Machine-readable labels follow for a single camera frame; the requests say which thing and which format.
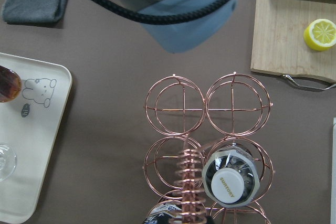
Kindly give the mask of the bamboo cutting board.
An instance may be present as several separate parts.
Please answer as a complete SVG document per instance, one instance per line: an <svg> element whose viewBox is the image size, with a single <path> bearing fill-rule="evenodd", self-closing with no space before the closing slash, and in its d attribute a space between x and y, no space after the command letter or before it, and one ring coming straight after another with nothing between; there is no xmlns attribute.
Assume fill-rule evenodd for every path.
<svg viewBox="0 0 336 224"><path fill-rule="evenodd" d="M335 21L335 0L256 0L250 68L308 89L335 87L335 47L309 48L304 30L316 19Z"/></svg>

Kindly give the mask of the half lemon slice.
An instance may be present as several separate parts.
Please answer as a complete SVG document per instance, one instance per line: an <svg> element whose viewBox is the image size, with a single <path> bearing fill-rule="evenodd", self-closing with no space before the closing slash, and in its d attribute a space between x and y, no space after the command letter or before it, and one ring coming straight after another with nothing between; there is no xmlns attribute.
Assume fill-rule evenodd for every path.
<svg viewBox="0 0 336 224"><path fill-rule="evenodd" d="M325 51L335 45L335 23L328 19L314 20L304 30L306 45L315 51Z"/></svg>

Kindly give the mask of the cream rabbit tray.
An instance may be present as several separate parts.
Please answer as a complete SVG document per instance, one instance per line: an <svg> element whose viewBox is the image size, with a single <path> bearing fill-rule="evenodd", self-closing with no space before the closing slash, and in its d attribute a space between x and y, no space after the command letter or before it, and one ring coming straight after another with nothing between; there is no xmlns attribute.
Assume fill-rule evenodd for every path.
<svg viewBox="0 0 336 224"><path fill-rule="evenodd" d="M14 172L1 181L1 221L23 223L36 209L72 76L62 65L5 53L1 66L22 80L18 97L1 104L1 144L16 154Z"/></svg>

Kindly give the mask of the clear wine glass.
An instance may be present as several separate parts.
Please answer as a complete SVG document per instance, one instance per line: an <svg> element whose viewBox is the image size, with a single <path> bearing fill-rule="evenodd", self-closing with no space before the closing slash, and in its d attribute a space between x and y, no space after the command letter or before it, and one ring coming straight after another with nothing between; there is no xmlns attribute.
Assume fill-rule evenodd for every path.
<svg viewBox="0 0 336 224"><path fill-rule="evenodd" d="M8 179L17 166L17 154L8 143L1 143L1 181Z"/></svg>

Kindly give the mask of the copper wire bottle basket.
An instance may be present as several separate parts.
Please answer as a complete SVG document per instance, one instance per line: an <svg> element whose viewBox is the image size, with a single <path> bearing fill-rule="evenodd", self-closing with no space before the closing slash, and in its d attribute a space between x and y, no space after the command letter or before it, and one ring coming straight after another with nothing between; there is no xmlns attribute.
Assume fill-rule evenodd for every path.
<svg viewBox="0 0 336 224"><path fill-rule="evenodd" d="M147 151L143 171L159 196L156 204L179 200L182 223L270 223L260 200L270 189L274 167L255 134L267 123L271 106L258 79L236 72L220 77L205 92L175 74L154 83L144 109L160 139ZM251 153L260 187L248 205L225 208L207 196L202 169L211 154L233 143Z"/></svg>

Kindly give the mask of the tea bottle white cap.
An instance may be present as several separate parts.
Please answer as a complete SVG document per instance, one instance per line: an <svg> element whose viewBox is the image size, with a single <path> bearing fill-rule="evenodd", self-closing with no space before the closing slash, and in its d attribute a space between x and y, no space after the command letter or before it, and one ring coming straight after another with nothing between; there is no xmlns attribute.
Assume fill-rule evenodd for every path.
<svg viewBox="0 0 336 224"><path fill-rule="evenodd" d="M15 99L22 88L19 75L6 67L1 66L1 103Z"/></svg>

